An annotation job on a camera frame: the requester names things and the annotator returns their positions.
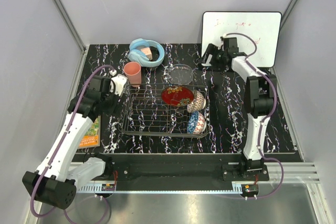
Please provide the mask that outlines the clear glass bowl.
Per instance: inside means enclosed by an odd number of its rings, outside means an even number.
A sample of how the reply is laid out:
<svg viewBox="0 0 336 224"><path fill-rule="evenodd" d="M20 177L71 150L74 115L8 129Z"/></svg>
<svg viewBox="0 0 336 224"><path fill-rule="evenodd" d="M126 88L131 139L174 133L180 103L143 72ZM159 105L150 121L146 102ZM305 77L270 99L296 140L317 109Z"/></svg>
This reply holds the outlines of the clear glass bowl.
<svg viewBox="0 0 336 224"><path fill-rule="evenodd" d="M193 80L193 69L184 64L175 64L168 68L167 79L172 84L188 85Z"/></svg>

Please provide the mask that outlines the black wire dish rack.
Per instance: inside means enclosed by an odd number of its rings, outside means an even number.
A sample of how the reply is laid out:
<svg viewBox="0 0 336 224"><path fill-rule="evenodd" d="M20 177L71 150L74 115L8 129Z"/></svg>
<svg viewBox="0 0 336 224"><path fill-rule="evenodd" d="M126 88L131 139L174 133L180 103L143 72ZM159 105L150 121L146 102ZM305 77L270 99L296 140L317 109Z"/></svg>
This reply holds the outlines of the black wire dish rack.
<svg viewBox="0 0 336 224"><path fill-rule="evenodd" d="M206 86L186 85L189 90L198 90L205 98L205 108L200 113L205 117L205 130L188 133L191 114L187 106L176 107L164 102L161 93L172 87L169 83L147 83L135 88L127 85L122 98L123 108L119 130L123 134L138 136L164 136L203 138L209 134L210 105Z"/></svg>

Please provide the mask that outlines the pink plastic cup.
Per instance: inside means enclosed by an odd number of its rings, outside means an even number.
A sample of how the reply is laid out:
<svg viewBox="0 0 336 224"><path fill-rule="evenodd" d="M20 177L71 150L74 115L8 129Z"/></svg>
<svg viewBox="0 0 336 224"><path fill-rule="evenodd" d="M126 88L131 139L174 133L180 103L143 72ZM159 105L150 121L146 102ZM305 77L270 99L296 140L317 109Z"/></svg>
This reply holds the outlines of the pink plastic cup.
<svg viewBox="0 0 336 224"><path fill-rule="evenodd" d="M128 62L123 69L130 85L137 88L142 82L141 65L137 62Z"/></svg>

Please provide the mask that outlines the beige patterned bowl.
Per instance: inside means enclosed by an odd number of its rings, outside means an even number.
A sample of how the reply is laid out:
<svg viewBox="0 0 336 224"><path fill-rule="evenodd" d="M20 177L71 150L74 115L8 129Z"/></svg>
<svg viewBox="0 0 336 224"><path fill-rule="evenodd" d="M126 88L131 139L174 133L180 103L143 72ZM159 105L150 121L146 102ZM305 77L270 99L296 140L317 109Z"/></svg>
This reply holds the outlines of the beige patterned bowl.
<svg viewBox="0 0 336 224"><path fill-rule="evenodd" d="M187 105L188 113L193 113L195 111L200 111L205 108L206 100L202 93L198 90L193 90L194 99Z"/></svg>

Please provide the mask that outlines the red floral lacquer bowl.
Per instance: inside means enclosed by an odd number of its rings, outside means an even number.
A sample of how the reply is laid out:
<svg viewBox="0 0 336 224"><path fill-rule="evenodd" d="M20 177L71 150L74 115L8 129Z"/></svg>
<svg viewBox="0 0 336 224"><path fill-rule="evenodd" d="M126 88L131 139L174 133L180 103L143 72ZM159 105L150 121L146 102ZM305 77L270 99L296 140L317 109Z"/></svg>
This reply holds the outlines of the red floral lacquer bowl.
<svg viewBox="0 0 336 224"><path fill-rule="evenodd" d="M183 86L169 86L162 91L161 98L168 105L181 107L194 100L194 93Z"/></svg>

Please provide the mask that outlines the blue triangle pattern bowl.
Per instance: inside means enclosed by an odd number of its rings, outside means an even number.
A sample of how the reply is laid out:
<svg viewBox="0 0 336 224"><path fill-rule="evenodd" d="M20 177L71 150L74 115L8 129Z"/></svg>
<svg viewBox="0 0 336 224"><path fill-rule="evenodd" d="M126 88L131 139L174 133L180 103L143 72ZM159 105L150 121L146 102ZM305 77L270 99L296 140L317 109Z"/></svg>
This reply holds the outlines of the blue triangle pattern bowl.
<svg viewBox="0 0 336 224"><path fill-rule="evenodd" d="M206 120L202 113L195 111L191 114L188 125L188 134L201 134L206 128Z"/></svg>

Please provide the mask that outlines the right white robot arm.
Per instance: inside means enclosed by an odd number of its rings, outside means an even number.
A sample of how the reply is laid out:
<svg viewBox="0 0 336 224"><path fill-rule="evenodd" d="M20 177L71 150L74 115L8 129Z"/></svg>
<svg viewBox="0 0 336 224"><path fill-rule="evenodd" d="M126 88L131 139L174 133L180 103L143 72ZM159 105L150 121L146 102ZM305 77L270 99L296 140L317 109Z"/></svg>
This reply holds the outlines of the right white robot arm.
<svg viewBox="0 0 336 224"><path fill-rule="evenodd" d="M231 70L245 82L244 109L248 116L246 144L243 160L238 167L239 176L250 180L257 174L257 167L251 162L261 162L264 156L266 128L277 106L277 77L258 69L249 61L249 55L240 52L236 44L225 42L221 46L208 44L203 48L200 69L217 71Z"/></svg>

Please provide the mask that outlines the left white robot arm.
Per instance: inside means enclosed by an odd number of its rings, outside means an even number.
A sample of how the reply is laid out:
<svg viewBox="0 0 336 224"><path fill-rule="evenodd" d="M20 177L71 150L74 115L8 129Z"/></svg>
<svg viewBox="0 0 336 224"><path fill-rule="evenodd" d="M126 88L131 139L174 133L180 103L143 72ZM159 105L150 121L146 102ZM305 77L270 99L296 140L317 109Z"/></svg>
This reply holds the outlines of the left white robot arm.
<svg viewBox="0 0 336 224"><path fill-rule="evenodd" d="M26 171L22 182L33 201L67 209L78 189L96 177L113 175L113 161L104 154L88 156L80 166L70 164L85 134L103 113L117 115L127 78L94 76L85 90L71 100L64 125L49 153L34 172Z"/></svg>

